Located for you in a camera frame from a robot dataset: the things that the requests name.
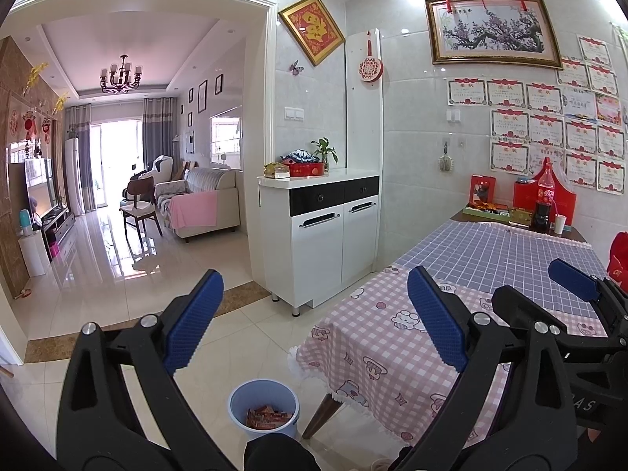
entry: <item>pink checkered tablecloth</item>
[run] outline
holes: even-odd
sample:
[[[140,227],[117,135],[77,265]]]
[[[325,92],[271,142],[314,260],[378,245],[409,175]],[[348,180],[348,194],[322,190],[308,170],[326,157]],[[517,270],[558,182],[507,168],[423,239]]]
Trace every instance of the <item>pink checkered tablecloth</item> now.
[[[407,297],[409,269],[387,267],[341,302],[312,328],[296,349],[309,376],[323,379],[335,399],[361,405],[391,433],[415,444],[447,398],[457,373],[443,363]],[[484,292],[439,283],[473,313],[492,312]],[[605,336],[596,319],[552,312],[570,334]],[[499,365],[469,444],[484,439],[506,384]]]

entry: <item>television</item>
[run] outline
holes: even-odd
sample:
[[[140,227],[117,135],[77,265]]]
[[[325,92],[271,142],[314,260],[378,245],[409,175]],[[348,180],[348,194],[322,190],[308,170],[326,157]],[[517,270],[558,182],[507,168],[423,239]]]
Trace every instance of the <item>television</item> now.
[[[52,159],[25,159],[24,172],[31,215],[43,218],[57,206]]]

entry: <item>sofa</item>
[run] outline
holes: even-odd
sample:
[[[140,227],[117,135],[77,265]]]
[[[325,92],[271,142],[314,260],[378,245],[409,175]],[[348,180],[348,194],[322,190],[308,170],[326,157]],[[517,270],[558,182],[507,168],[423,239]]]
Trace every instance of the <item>sofa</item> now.
[[[152,177],[155,185],[168,182],[172,178],[172,169],[174,164],[175,160],[169,155],[160,155],[153,161],[152,170],[145,170],[143,172],[136,173],[130,180],[133,181],[136,179],[146,179],[147,177]],[[127,204],[129,200],[133,200],[133,197],[126,194],[125,188],[122,190],[122,201],[120,202],[120,207]],[[150,201],[150,196],[144,196],[140,198],[140,200]]]
[[[186,193],[200,193],[216,190],[217,209],[215,226],[184,226],[173,228],[170,223],[170,202],[177,195]],[[173,182],[159,183],[155,186],[157,208],[164,220],[164,226],[185,239],[200,234],[206,234],[223,228],[233,228],[240,225],[240,205],[236,188],[236,170],[219,168],[193,168],[189,170],[185,179]]]

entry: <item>certificate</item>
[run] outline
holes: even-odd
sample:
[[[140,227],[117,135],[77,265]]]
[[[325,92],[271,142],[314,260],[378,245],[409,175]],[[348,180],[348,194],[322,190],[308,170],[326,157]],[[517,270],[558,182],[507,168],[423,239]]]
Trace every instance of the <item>certificate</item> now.
[[[532,112],[530,140],[543,145],[564,147],[564,120],[561,117]]]
[[[564,150],[558,147],[552,147],[547,145],[539,145],[536,143],[530,144],[530,165],[529,175],[535,176],[542,170],[543,161],[548,157],[551,159],[554,170],[560,168],[564,171]]]
[[[599,192],[624,194],[624,182],[626,181],[626,165],[614,161],[598,161],[597,165],[597,190]]]
[[[608,47],[603,40],[579,35],[578,44],[585,62],[593,62],[607,68],[612,66]]]
[[[597,106],[597,118],[599,120],[622,125],[622,108],[619,99],[596,92],[595,105]]]
[[[597,129],[595,125],[581,120],[567,119],[564,121],[566,133],[564,148],[577,152],[596,153]]]
[[[625,159],[626,136],[622,129],[610,124],[597,126],[597,152]]]
[[[563,88],[563,112],[582,120],[597,122],[595,94],[585,88]]]
[[[545,83],[528,83],[528,109],[546,113],[563,113],[563,96],[560,88]]]
[[[491,80],[486,82],[490,106],[525,108],[526,97],[523,83],[517,80]]]
[[[591,80],[591,88],[593,90],[618,97],[617,77],[613,71],[593,64],[587,65],[586,71],[588,72],[589,80]]]
[[[556,71],[558,83],[580,88],[589,88],[586,65],[575,58],[561,58],[563,71]]]
[[[525,111],[491,110],[491,138],[506,136],[527,141],[529,127],[530,116]]]
[[[491,142],[491,170],[527,175],[529,157],[527,144],[508,138]]]
[[[447,103],[450,106],[486,105],[486,85],[479,78],[449,80],[447,83]]]
[[[573,184],[595,189],[597,184],[597,160],[591,155],[569,152],[564,159],[567,179]]]

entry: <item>chandelier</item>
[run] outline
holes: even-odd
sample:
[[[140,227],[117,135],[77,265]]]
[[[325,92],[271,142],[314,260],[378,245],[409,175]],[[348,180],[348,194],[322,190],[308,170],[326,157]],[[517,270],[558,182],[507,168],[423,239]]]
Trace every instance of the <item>chandelier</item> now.
[[[111,64],[109,68],[109,83],[107,84],[107,70],[100,71],[100,88],[103,93],[128,93],[139,88],[139,80],[142,78],[142,67],[135,67],[135,76],[131,78],[131,62],[125,62],[128,55],[122,55],[120,59],[120,70],[117,64]]]

